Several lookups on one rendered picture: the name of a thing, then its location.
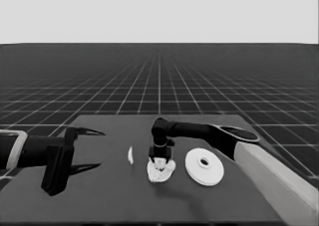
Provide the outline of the large thick white disc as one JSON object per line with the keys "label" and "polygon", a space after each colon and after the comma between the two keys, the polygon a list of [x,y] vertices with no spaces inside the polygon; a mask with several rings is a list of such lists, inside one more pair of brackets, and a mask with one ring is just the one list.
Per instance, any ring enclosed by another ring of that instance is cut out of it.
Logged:
{"label": "large thick white disc", "polygon": [[224,176],[221,160],[211,151],[194,148],[185,156],[185,169],[188,175],[203,186],[214,186]]}

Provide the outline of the white round carrier with pins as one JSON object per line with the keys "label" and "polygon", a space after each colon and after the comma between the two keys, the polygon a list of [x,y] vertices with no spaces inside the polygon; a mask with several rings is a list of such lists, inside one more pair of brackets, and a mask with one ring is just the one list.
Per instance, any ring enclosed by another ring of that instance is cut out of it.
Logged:
{"label": "white round carrier with pins", "polygon": [[[147,166],[148,176],[149,176],[149,172],[152,171],[152,170],[157,170],[157,169],[149,169],[148,166]],[[172,174],[169,174],[165,169],[164,170],[160,170],[160,172],[161,172],[161,177],[160,177],[160,181],[159,182],[165,182],[165,181],[169,180],[170,177],[172,176]]]}

